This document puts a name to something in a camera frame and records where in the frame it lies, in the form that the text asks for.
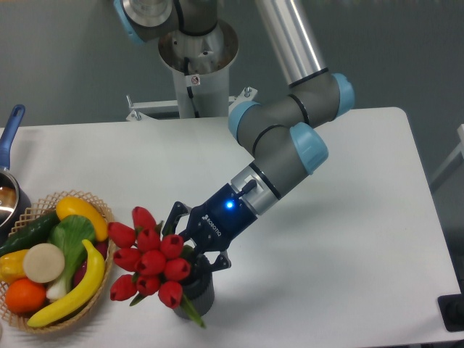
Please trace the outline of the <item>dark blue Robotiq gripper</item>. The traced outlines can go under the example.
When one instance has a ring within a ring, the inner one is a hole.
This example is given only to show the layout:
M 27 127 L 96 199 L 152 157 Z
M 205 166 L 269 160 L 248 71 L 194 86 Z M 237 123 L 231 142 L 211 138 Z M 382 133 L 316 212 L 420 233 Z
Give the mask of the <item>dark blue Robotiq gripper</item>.
M 231 268 L 231 261 L 224 251 L 257 219 L 257 214 L 245 202 L 246 195 L 256 187 L 257 183 L 250 182 L 236 192 L 227 183 L 204 204 L 193 209 L 176 201 L 162 228 L 162 237 L 175 234 L 180 219 L 190 214 L 181 236 L 184 241 L 192 240 L 195 252 L 200 254 L 196 272 L 207 274 Z M 205 252 L 221 253 L 210 263 Z

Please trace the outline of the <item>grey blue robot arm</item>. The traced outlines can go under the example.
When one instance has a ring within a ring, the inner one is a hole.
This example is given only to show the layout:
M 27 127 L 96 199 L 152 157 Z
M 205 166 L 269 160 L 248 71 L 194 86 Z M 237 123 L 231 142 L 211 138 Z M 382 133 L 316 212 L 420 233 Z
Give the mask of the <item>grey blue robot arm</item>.
M 218 17 L 216 1 L 116 1 L 117 15 L 136 43 L 157 40 L 173 74 L 182 118 L 224 116 L 252 162 L 205 203 L 175 203 L 164 227 L 173 232 L 187 217 L 182 238 L 196 276 L 230 267 L 233 239 L 327 159 L 316 128 L 353 108 L 355 93 L 344 75 L 332 74 L 300 1 L 258 1 L 290 92 L 262 105 L 246 94 L 229 99 L 228 70 L 238 52 L 233 28 Z

